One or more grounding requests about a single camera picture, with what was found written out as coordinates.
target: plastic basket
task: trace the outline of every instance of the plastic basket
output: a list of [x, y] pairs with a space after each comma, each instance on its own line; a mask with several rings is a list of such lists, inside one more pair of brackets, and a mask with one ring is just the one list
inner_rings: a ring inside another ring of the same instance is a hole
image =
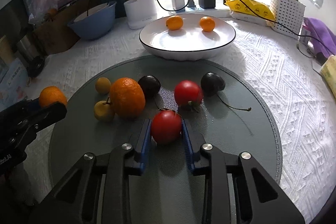
[[[300, 33], [305, 8], [305, 5], [296, 0], [271, 0], [269, 6], [275, 16], [275, 21], [285, 25], [295, 33]], [[297, 35], [278, 24], [273, 23], [272, 29], [278, 33], [298, 39]]]

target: white plate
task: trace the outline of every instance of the white plate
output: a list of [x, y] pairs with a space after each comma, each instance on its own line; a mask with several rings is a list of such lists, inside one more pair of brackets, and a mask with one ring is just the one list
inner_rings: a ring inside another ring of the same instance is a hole
[[163, 17], [145, 26], [139, 34], [143, 47], [151, 54], [166, 59], [198, 60], [217, 55], [236, 37], [235, 29], [225, 21], [213, 17], [216, 27], [204, 32], [199, 21], [204, 15], [183, 14], [183, 26], [176, 31], [167, 29]]

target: small orange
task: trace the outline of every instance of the small orange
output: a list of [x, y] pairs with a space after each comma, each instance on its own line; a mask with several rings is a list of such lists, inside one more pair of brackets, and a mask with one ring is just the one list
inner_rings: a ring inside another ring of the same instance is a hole
[[183, 26], [183, 19], [180, 16], [171, 16], [166, 20], [166, 26], [169, 30], [175, 31]]
[[137, 81], [120, 78], [110, 88], [113, 109], [121, 118], [135, 118], [145, 108], [145, 95]]
[[202, 17], [199, 25], [205, 32], [212, 32], [216, 26], [215, 21], [211, 17]]
[[49, 106], [55, 102], [60, 102], [65, 106], [68, 104], [67, 98], [58, 87], [48, 86], [41, 91], [39, 97], [39, 104], [41, 107]]

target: power strip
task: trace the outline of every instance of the power strip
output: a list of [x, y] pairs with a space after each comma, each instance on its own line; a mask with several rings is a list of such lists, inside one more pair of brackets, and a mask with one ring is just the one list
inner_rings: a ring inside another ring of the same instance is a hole
[[185, 10], [169, 12], [170, 15], [182, 15], [188, 13], [206, 15], [217, 18], [231, 17], [230, 8], [226, 5], [223, 6], [220, 5], [219, 8], [213, 8], [213, 9], [203, 9], [198, 5], [196, 5], [196, 7], [186, 7]]

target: black clamp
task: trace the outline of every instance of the black clamp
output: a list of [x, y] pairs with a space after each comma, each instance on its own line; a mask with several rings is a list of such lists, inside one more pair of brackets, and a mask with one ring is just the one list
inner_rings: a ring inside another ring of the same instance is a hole
[[[129, 224], [129, 175], [146, 168], [151, 120], [139, 133], [111, 153], [84, 154], [33, 211], [29, 224], [95, 224], [103, 174], [103, 224]], [[182, 122], [187, 165], [195, 176], [205, 175], [202, 224], [230, 224], [231, 209], [227, 174], [232, 174], [237, 223], [304, 224], [305, 221], [282, 189], [248, 152], [239, 156], [206, 143], [201, 133]]]
[[111, 153], [85, 153], [33, 211], [29, 224], [95, 224], [102, 176], [106, 174], [101, 222], [131, 223], [128, 176], [140, 176], [148, 159], [151, 120]]
[[279, 185], [248, 152], [232, 155], [206, 143], [183, 120], [187, 165], [195, 176], [205, 175], [202, 224], [231, 223], [227, 174], [232, 174], [237, 223], [304, 224], [305, 220]]
[[39, 99], [20, 101], [0, 112], [0, 175], [27, 158], [25, 149], [42, 129], [62, 120], [65, 105], [41, 108]]

